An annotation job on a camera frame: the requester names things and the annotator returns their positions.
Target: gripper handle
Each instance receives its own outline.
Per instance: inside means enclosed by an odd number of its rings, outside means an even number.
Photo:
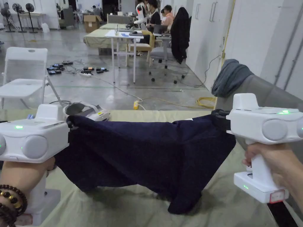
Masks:
[[[245,142],[247,145],[255,143],[255,141],[248,139],[246,139]],[[260,184],[267,185],[269,187],[275,187],[278,189],[272,179],[270,168],[261,154],[258,154],[252,158],[251,166],[254,180],[258,181]]]
[[[25,211],[26,214],[33,214],[35,211],[39,210],[43,206],[44,193],[46,185],[46,172],[44,173],[42,179],[37,184],[37,186],[31,191],[28,198],[28,206]]]

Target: white device base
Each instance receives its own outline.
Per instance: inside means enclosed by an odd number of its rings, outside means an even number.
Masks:
[[[23,214],[18,217],[16,225],[34,225],[39,226],[48,217],[48,215],[55,209],[60,202],[61,193],[59,190],[46,189],[47,195],[44,198],[43,207],[40,210],[31,214]]]
[[[261,203],[276,203],[288,199],[289,191],[283,187],[278,190],[266,192],[259,190],[253,182],[253,178],[250,177],[251,175],[248,175],[251,173],[252,172],[235,173],[234,184]]]

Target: cardboard box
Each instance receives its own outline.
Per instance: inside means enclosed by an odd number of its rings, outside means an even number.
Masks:
[[[100,22],[102,21],[100,16],[95,15],[85,15],[84,16],[84,26],[86,32],[93,32],[99,29]]]

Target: door handle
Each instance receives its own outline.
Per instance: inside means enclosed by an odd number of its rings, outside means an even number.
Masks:
[[[199,4],[197,4],[197,6],[196,6],[196,16],[195,16],[195,19],[197,19],[198,5],[199,5]]]
[[[200,5],[201,5],[201,4],[198,4],[197,20],[199,20],[199,9],[200,9]]]
[[[214,16],[215,16],[215,11],[216,11],[217,3],[218,3],[218,2],[215,3],[214,13],[213,13],[213,15],[212,15],[212,20],[211,20],[212,22],[214,22]]]
[[[214,7],[215,2],[212,3],[211,5],[211,10],[210,10],[210,16],[209,16],[209,21],[211,22],[211,13],[212,13],[212,8]]]

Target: black coat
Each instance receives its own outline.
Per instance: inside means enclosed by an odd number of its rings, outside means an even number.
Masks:
[[[186,49],[189,47],[190,21],[188,12],[181,7],[171,26],[171,51],[177,62],[186,59]]]

